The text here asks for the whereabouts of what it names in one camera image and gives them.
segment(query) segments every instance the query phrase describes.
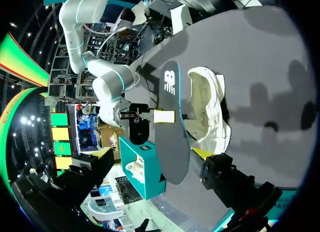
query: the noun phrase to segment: yellow panel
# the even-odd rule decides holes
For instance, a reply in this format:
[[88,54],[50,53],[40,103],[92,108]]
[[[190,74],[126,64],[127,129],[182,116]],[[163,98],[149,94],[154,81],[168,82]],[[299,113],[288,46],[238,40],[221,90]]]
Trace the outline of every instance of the yellow panel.
[[191,148],[193,149],[193,151],[195,153],[197,153],[199,156],[202,157],[202,159],[206,160],[207,157],[209,156],[214,156],[215,154],[213,152],[209,152],[209,151],[205,151],[205,150],[202,150],[202,149],[199,149],[199,148]]
[[174,123],[175,112],[155,109],[153,114],[153,121],[154,123]]
[[98,150],[96,152],[93,152],[93,153],[90,153],[90,155],[93,155],[93,156],[97,156],[99,159],[108,151],[110,150],[111,147],[105,147],[101,150]]
[[69,140],[69,129],[64,128],[51,128],[52,138],[54,141],[68,141]]
[[58,170],[67,170],[72,165],[72,157],[55,157],[55,166]]

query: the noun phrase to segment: white sneaker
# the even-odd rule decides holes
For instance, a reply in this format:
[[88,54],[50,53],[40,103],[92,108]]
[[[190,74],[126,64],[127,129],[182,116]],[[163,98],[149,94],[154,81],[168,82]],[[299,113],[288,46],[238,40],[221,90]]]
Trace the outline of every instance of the white sneaker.
[[206,67],[188,71],[191,79],[191,106],[195,119],[183,120],[191,143],[215,154],[224,153],[229,145],[231,128],[224,122],[221,101],[225,97],[225,79]]

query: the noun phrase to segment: gray table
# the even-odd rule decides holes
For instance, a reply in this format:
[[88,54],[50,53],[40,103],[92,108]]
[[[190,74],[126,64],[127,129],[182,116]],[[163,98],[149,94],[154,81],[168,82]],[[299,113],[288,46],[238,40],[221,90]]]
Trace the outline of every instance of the gray table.
[[[159,68],[171,60],[181,68],[184,114],[191,110],[189,69],[206,66],[224,75],[232,130],[226,153],[239,170],[254,175],[257,183],[286,188],[301,184],[317,128],[314,124],[302,131],[300,120],[306,102],[316,99],[316,87],[304,43],[285,12],[268,6],[232,10],[185,28],[131,65],[141,82],[126,98],[156,106]],[[266,122],[276,123],[278,132],[265,127]],[[152,127],[151,142],[154,134]],[[167,183],[161,196],[209,228],[227,212],[191,166],[184,181]]]

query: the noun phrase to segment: green sign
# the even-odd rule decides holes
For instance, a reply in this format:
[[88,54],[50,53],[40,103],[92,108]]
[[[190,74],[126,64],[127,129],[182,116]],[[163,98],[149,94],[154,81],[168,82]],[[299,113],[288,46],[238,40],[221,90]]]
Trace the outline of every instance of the green sign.
[[67,142],[54,142],[54,153],[56,156],[71,156],[70,143]]
[[62,175],[64,172],[65,172],[64,170],[63,170],[63,171],[62,171],[62,170],[58,170],[56,173],[57,173],[58,176],[60,176],[60,175]]
[[67,113],[51,113],[51,126],[68,126]]

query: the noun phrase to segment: teal box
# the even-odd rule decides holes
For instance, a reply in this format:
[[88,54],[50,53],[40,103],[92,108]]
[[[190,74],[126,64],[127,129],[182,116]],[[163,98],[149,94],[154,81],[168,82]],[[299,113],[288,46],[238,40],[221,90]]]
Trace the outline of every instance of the teal box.
[[[122,136],[119,138],[119,148],[122,170],[142,198],[148,200],[165,191],[166,180],[162,176],[156,146],[153,143],[134,145]],[[132,178],[132,173],[126,169],[126,165],[135,162],[137,156],[143,159],[144,184]]]

